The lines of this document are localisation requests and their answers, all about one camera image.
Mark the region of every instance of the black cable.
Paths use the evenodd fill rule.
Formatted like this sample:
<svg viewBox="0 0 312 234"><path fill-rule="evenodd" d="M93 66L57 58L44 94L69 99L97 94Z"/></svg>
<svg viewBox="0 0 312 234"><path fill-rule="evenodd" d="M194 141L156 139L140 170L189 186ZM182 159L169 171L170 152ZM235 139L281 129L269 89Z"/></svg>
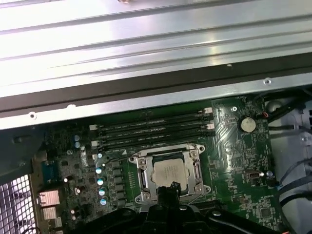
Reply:
<svg viewBox="0 0 312 234"><path fill-rule="evenodd" d="M285 192L288 192L288 191L290 191L292 189L298 188L298 187L300 187L302 185L305 185L305 184L308 184L310 182L312 182L312 175L307 175L305 177L302 177L300 179L296 179L293 182L283 186L280 190L278 190L277 193L279 195L281 195L281 194L283 194Z"/></svg>
<svg viewBox="0 0 312 234"><path fill-rule="evenodd" d="M302 132L306 132L306 133L309 133L312 135L312 130L309 129L309 128L306 128L304 126L299 126L299 129L302 131Z"/></svg>
<svg viewBox="0 0 312 234"><path fill-rule="evenodd" d="M294 125L269 126L270 131L294 130Z"/></svg>
<svg viewBox="0 0 312 234"><path fill-rule="evenodd" d="M303 164L303 163L307 163L307 162L312 162L312 158L308 158L308 159L304 159L301 161L298 161L296 163L294 163L292 166L290 166L287 171L285 172L285 174L282 176L282 178L279 181L279 184L282 185L283 181L286 179L286 177L293 171L293 169L295 169L297 166Z"/></svg>
<svg viewBox="0 0 312 234"><path fill-rule="evenodd" d="M295 200L295 199L298 199L298 198L312 198L312 192L303 192L303 193L300 193L300 194L293 194L293 195L290 195L288 196L287 198L281 200L280 204L281 206L285 206L288 202L292 201L292 200Z"/></svg>
<svg viewBox="0 0 312 234"><path fill-rule="evenodd" d="M312 135L312 130L304 126L299 125L298 129L302 132L306 132ZM295 130L294 125L281 125L281 126L269 126L270 131L282 131L282 130Z"/></svg>
<svg viewBox="0 0 312 234"><path fill-rule="evenodd" d="M305 96L305 97L299 97L299 98L296 98L296 99L290 101L286 105L284 105L284 106L276 109L275 111L273 111L270 114L270 116L268 117L268 123L271 123L271 122L283 117L284 115L288 114L289 112L291 112L295 108L299 107L300 105L303 105L304 103L306 103L307 101L309 101L311 99L312 99L312 97L309 95L309 96Z"/></svg>
<svg viewBox="0 0 312 234"><path fill-rule="evenodd" d="M291 234L297 234L296 231L291 226L290 222L287 220L285 214L284 214L283 207L281 206L280 201L279 201L279 195L276 194L274 196L274 198L276 200L276 206L275 207L277 209L277 212L281 216L283 224L288 228L288 231L290 231Z"/></svg>
<svg viewBox="0 0 312 234"><path fill-rule="evenodd" d="M41 230L38 227L31 227L31 228L27 228L26 230L24 230L21 234L26 234L27 232L36 229L38 231L39 234L41 234Z"/></svg>

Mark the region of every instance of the aluminum sheet metal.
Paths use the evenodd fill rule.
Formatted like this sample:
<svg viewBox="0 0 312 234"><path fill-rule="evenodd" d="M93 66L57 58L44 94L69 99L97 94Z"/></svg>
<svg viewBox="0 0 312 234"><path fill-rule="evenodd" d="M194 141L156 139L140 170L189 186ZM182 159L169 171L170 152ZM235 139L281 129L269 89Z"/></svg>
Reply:
<svg viewBox="0 0 312 234"><path fill-rule="evenodd" d="M4 0L0 22L0 98L312 52L310 0Z"/></svg>

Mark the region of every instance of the ventilation grille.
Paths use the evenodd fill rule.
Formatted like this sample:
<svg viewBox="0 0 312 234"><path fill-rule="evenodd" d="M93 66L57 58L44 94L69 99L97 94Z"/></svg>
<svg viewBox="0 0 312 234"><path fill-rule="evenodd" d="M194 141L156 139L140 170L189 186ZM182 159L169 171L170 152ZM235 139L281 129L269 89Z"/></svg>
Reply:
<svg viewBox="0 0 312 234"><path fill-rule="evenodd" d="M0 234L35 234L35 215L27 175L0 185Z"/></svg>

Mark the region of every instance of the cpu socket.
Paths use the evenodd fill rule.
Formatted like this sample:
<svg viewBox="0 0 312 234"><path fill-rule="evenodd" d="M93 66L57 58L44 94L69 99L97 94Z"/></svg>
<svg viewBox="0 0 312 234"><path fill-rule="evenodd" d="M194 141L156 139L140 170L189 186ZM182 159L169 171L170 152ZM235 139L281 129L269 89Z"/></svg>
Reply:
<svg viewBox="0 0 312 234"><path fill-rule="evenodd" d="M138 204L157 202L157 188L170 187L172 182L181 185L181 201L192 200L210 192L203 184L199 155L203 145L179 144L141 150L129 159L136 164L141 194L135 198Z"/></svg>

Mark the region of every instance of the green circuit board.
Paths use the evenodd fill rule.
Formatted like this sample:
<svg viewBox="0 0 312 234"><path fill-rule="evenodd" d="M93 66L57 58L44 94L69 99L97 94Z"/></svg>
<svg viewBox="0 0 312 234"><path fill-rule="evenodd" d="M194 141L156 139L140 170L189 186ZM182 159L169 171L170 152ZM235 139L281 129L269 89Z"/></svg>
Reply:
<svg viewBox="0 0 312 234"><path fill-rule="evenodd" d="M89 210L83 220L71 220L71 214L64 212L63 222L72 229L78 222L91 221L118 207L138 209L142 182L131 156L144 149L198 144L205 147L199 158L202 182L209 192L183 202L196 205L217 200L232 213L277 229L281 221L274 208L276 188L268 185L274 179L274 168L264 110L261 99L231 97L54 126L47 137L48 164L58 167L55 180L74 177L66 189L68 209L84 205ZM246 133L238 123L250 116L257 117L256 129ZM255 172L260 176L251 177ZM79 195L77 186L85 188Z"/></svg>

